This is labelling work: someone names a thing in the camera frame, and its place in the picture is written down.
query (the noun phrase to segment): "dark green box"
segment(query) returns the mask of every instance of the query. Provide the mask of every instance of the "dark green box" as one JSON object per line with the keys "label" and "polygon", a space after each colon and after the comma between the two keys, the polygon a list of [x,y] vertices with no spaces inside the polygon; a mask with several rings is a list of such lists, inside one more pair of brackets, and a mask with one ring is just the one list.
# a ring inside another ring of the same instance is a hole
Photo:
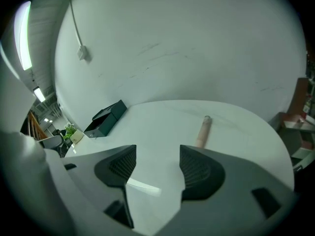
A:
{"label": "dark green box", "polygon": [[102,109],[92,118],[92,123],[84,130],[84,134],[90,138],[107,136],[126,109],[122,100]]}

